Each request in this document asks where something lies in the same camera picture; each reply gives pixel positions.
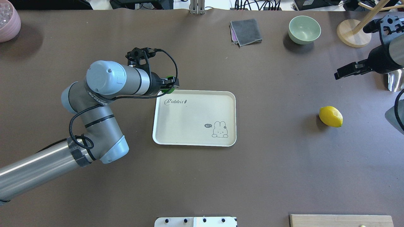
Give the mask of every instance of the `lemon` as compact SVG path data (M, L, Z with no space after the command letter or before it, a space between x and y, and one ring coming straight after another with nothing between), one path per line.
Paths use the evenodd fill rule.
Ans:
M337 128L342 126L342 114L333 106L320 108L318 115L321 121L328 126Z

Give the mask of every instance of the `rabbit illustration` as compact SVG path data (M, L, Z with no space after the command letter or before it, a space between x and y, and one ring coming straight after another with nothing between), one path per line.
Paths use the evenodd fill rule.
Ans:
M229 135L227 134L227 128L225 122L215 122L212 137L224 137L224 138L229 137Z

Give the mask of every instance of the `light blue joint cover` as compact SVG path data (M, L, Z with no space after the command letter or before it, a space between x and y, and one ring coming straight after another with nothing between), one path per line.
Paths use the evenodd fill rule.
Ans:
M126 71L114 61L96 61L87 70L86 80L91 90L101 95L112 95L124 87Z
M67 109L67 111L69 111L69 112L72 113L72 114L76 114L77 112L74 111L74 109L73 109L72 106L70 105L70 102L69 102L69 91L70 91L70 88L71 88L71 87L73 86L73 84L75 84L75 83L77 83L77 81L74 82L74 83L72 83L70 86L68 86L68 87L62 92L62 96L60 97L60 99L62 100L62 105L63 105L63 107L65 107L65 108Z
M100 158L102 163L108 164L119 158L125 156L129 151L128 143L126 142L125 136L122 136L118 142L116 142L104 156Z

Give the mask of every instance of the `green bowl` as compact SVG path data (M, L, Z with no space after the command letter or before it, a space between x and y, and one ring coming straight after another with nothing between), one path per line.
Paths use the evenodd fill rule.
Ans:
M309 44L321 34L320 25L308 16L297 16L289 22L289 37L297 44Z

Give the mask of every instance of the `pink pot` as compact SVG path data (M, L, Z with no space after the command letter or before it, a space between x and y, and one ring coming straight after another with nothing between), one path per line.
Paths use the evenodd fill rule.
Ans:
M18 34L21 29L21 20L20 16L17 13L17 10L15 10L14 6L9 1L0 0L0 3L8 3L13 9L13 15L11 16L11 19L4 27L0 28L0 42L5 42L14 38Z

